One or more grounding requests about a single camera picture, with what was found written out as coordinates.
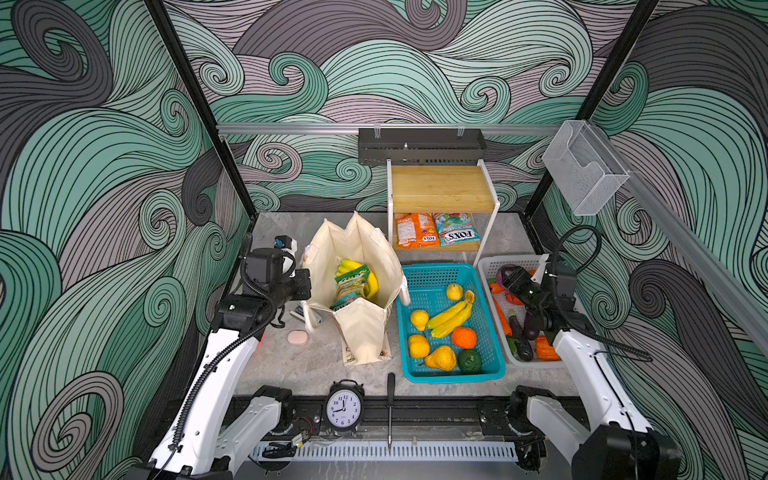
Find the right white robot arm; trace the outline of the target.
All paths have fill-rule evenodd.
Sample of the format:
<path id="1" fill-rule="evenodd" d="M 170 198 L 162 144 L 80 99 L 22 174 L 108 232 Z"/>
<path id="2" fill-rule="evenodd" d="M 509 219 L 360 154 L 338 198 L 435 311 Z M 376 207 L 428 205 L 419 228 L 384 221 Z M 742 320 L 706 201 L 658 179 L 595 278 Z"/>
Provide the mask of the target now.
<path id="1" fill-rule="evenodd" d="M 575 382 L 589 423 L 582 425 L 549 394 L 524 394 L 527 422 L 569 462 L 574 479 L 673 479 L 682 453 L 639 412 L 614 373 L 609 341 L 576 308 L 576 272 L 551 260 L 536 280 L 519 265 L 496 280 L 526 309 L 522 339 L 544 338 Z"/>

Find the orange carrot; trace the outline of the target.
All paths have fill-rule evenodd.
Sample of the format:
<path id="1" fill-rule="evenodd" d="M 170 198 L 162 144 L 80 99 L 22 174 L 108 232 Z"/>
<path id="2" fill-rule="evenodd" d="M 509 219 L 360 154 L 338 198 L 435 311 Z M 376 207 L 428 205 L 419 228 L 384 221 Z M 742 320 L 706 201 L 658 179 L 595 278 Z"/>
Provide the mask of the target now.
<path id="1" fill-rule="evenodd" d="M 492 300 L 494 302 L 495 309 L 496 309 L 497 315 L 498 315 L 498 317 L 500 319 L 500 322 L 501 322 L 504 334 L 507 337 L 512 337 L 513 333 L 511 331 L 510 325 L 508 323 L 508 317 L 506 316 L 506 314 L 504 313 L 503 309 L 501 308 L 501 305 L 498 302 L 498 296 L 501 295 L 501 294 L 504 294 L 505 290 L 498 283 L 491 283 L 489 285 L 489 287 L 490 287 L 490 291 L 491 291 L 491 295 L 492 295 Z"/>

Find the yellow green candy bag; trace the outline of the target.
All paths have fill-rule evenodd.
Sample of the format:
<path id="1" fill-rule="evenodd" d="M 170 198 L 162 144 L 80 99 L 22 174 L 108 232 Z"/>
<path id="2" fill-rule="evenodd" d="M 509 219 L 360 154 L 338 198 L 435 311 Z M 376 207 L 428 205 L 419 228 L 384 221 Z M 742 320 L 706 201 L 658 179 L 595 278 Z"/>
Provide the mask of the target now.
<path id="1" fill-rule="evenodd" d="M 363 294 L 368 283 L 370 270 L 366 265 L 362 265 L 347 273 L 341 274 L 335 278 L 337 285 L 337 296 L 339 298 L 350 294 Z"/>

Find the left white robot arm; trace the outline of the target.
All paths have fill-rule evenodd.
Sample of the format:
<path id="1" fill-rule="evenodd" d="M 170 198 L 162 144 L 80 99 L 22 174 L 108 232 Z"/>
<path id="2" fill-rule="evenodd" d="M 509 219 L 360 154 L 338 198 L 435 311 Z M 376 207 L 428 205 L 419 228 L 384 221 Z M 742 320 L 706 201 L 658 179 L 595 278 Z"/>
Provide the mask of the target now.
<path id="1" fill-rule="evenodd" d="M 223 422 L 264 331 L 280 326 L 287 302 L 311 295 L 310 273 L 298 268 L 297 256 L 297 242 L 288 236 L 243 256 L 242 292 L 218 303 L 201 364 L 174 421 L 149 461 L 131 467 L 127 478 L 232 479 L 278 426 L 284 402 L 276 394 L 255 396 L 229 426 Z"/>

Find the cream canvas grocery bag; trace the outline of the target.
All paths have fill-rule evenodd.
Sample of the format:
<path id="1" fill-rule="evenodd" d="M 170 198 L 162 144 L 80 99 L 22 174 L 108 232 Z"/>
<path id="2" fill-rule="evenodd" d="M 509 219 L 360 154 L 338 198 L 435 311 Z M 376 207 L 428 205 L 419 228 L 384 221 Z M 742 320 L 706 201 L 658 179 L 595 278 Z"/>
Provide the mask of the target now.
<path id="1" fill-rule="evenodd" d="M 391 359 L 387 323 L 395 301 L 408 304 L 410 296 L 403 267 L 382 230 L 359 213 L 344 227 L 325 220 L 301 266 L 311 280 L 311 296 L 300 302 L 305 329 L 335 325 L 347 365 Z"/>

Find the large yellow banana bunch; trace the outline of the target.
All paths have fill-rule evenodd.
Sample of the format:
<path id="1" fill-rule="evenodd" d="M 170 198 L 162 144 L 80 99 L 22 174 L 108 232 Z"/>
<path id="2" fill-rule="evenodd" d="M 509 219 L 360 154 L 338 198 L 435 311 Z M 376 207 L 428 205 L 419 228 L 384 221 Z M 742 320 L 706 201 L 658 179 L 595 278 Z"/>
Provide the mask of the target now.
<path id="1" fill-rule="evenodd" d="M 366 265 L 366 264 L 363 264 L 354 260 L 350 260 L 350 259 L 344 259 L 341 261 L 339 267 L 337 268 L 336 277 L 341 274 L 347 273 L 353 269 L 356 269 L 362 265 Z M 379 292 L 379 282 L 375 273 L 370 268 L 369 270 L 370 270 L 370 275 L 368 277 L 368 283 L 366 285 L 363 295 L 365 296 L 366 299 L 373 301 Z"/>

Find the red green candy bag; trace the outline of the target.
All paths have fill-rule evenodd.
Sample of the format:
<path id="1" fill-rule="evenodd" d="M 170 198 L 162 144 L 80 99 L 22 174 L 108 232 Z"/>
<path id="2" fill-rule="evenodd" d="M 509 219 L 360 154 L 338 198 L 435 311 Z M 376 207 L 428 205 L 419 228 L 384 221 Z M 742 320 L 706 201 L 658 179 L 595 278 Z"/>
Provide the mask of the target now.
<path id="1" fill-rule="evenodd" d="M 362 292 L 361 291 L 352 291 L 352 292 L 350 292 L 350 293 L 340 297 L 339 299 L 337 299 L 330 306 L 330 309 L 332 311 L 338 311 L 338 310 L 344 308 L 345 306 L 347 306 L 348 304 L 350 304 L 350 303 L 354 302 L 355 300 L 359 299 L 359 298 L 365 298 L 365 296 L 362 294 Z"/>

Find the purple onion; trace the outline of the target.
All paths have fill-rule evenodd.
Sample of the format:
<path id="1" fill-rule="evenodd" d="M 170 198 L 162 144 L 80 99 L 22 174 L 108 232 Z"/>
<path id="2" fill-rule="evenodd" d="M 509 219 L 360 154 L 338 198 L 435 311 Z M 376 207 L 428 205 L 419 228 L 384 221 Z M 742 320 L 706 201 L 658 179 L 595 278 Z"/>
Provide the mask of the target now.
<path id="1" fill-rule="evenodd" d="M 513 291 L 516 289 L 520 278 L 524 278 L 526 274 L 527 271 L 519 265 L 505 264 L 496 273 L 496 283 L 505 290 Z"/>

